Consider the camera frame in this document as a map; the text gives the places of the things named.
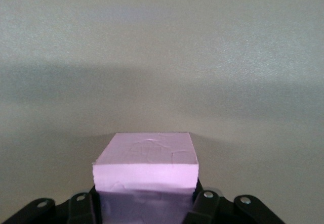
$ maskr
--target screw head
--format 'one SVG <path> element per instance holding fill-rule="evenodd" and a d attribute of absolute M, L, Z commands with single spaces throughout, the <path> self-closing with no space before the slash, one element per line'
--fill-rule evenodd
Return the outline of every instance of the screw head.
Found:
<path fill-rule="evenodd" d="M 240 200 L 241 200 L 242 203 L 244 203 L 246 205 L 251 203 L 251 200 L 248 197 L 245 197 L 245 196 L 241 197 Z"/>
<path fill-rule="evenodd" d="M 210 192 L 210 191 L 206 191 L 206 192 L 204 192 L 204 196 L 206 197 L 206 198 L 213 198 L 213 193 L 212 192 Z"/>
<path fill-rule="evenodd" d="M 39 204 L 37 205 L 37 207 L 38 207 L 38 208 L 42 208 L 42 207 L 44 207 L 44 206 L 46 206 L 46 205 L 47 205 L 47 200 L 45 200 L 45 201 L 39 203 Z"/>
<path fill-rule="evenodd" d="M 76 198 L 76 201 L 81 201 L 81 200 L 84 200 L 86 197 L 85 195 L 79 195 L 77 198 Z"/>

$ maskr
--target front face of foam block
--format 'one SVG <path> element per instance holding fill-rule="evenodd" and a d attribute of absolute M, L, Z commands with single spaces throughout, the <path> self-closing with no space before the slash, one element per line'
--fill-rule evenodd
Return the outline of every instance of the front face of foam block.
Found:
<path fill-rule="evenodd" d="M 117 133 L 93 175 L 105 223 L 181 223 L 198 161 L 189 133 Z"/>

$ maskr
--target white wall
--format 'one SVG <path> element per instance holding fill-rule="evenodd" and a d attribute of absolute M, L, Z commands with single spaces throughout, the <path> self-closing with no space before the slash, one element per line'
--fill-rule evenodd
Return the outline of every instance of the white wall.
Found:
<path fill-rule="evenodd" d="M 324 0 L 0 0 L 0 57 L 0 220 L 189 131 L 203 185 L 324 222 Z"/>

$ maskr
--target top face of foam block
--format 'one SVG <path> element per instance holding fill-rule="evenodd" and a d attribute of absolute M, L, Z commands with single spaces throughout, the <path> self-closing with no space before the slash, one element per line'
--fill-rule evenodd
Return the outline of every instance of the top face of foam block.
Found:
<path fill-rule="evenodd" d="M 198 164 L 190 134 L 116 133 L 95 165 Z"/>

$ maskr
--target foam block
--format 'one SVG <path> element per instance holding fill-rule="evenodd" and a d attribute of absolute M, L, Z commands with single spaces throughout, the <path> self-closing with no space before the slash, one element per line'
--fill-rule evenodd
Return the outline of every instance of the foam block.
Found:
<path fill-rule="evenodd" d="M 93 165 L 104 223 L 180 224 L 198 160 L 189 133 L 117 133 Z"/>

